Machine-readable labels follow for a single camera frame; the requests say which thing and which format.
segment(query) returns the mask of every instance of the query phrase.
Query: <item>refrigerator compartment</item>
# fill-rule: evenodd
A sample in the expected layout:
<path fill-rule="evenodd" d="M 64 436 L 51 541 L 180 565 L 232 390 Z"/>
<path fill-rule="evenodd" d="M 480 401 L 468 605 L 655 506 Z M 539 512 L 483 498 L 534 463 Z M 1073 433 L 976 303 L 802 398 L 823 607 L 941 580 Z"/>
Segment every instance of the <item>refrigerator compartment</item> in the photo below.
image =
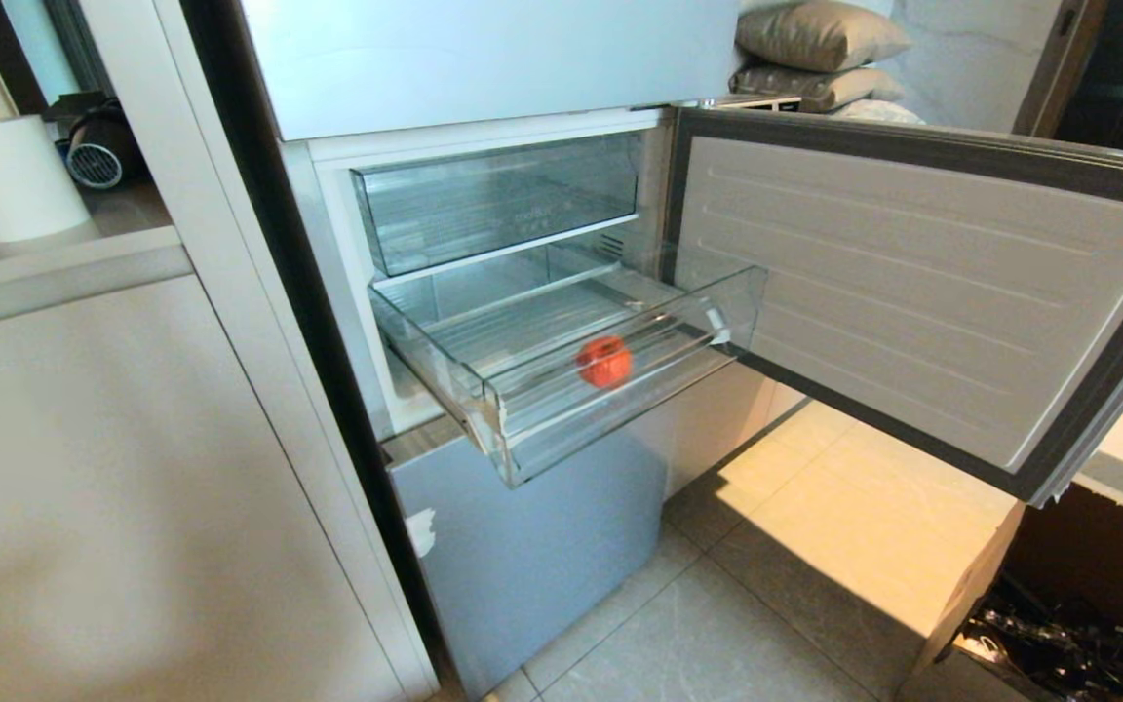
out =
<path fill-rule="evenodd" d="M 636 213 L 639 133 L 351 170 L 375 267 L 400 276 Z"/>
<path fill-rule="evenodd" d="M 576 237 L 371 290 L 389 345 L 512 487 L 751 344 L 763 268 L 694 249 L 636 262 L 601 244 Z M 661 259 L 674 262 L 665 275 Z"/>

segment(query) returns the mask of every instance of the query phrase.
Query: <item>fan grille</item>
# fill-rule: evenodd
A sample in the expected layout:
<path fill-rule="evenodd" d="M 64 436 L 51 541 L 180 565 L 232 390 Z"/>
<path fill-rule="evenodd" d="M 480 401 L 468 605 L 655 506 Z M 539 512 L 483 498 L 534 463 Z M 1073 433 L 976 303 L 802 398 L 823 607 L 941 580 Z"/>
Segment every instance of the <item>fan grille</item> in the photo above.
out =
<path fill-rule="evenodd" d="M 124 166 L 108 148 L 81 144 L 67 152 L 67 173 L 81 185 L 107 190 L 124 177 Z"/>

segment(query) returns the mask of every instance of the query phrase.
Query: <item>white refrigerator door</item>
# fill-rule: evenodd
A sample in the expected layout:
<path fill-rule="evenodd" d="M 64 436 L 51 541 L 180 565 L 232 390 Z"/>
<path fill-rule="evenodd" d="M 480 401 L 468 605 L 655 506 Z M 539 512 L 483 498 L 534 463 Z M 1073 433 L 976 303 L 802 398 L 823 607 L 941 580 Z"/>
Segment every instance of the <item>white refrigerator door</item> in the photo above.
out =
<path fill-rule="evenodd" d="M 770 271 L 768 376 L 1026 502 L 1123 410 L 1123 152 L 683 110 L 668 265 Z"/>
<path fill-rule="evenodd" d="M 240 0 L 280 136 L 727 92 L 737 0 Z"/>

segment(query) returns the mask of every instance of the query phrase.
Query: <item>paper towel roll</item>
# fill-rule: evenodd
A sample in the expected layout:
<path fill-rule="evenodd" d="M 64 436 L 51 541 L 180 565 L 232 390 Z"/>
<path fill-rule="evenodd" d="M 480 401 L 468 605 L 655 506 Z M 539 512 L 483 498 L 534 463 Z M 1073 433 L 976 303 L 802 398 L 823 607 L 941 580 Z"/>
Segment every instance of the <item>paper towel roll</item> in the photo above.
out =
<path fill-rule="evenodd" d="M 89 218 L 40 117 L 0 120 L 0 243 L 65 231 Z"/>

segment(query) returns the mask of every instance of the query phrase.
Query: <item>beige pillow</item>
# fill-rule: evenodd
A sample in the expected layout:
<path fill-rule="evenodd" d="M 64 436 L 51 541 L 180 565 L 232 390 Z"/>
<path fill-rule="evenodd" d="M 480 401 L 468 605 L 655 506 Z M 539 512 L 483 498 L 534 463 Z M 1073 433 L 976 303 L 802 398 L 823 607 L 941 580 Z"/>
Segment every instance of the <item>beige pillow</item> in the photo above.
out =
<path fill-rule="evenodd" d="M 904 88 L 878 69 L 815 74 L 783 66 L 754 66 L 737 72 L 730 79 L 730 89 L 731 92 L 798 94 L 802 112 L 828 112 L 861 98 L 887 101 L 904 98 Z"/>
<path fill-rule="evenodd" d="M 851 106 L 843 106 L 830 113 L 832 117 L 843 117 L 848 120 L 870 120 L 875 122 L 898 122 L 902 125 L 923 125 L 921 119 L 907 107 L 883 100 L 857 100 Z"/>
<path fill-rule="evenodd" d="M 752 10 L 739 18 L 736 43 L 767 62 L 821 72 L 880 62 L 913 45 L 883 15 L 830 0 Z"/>

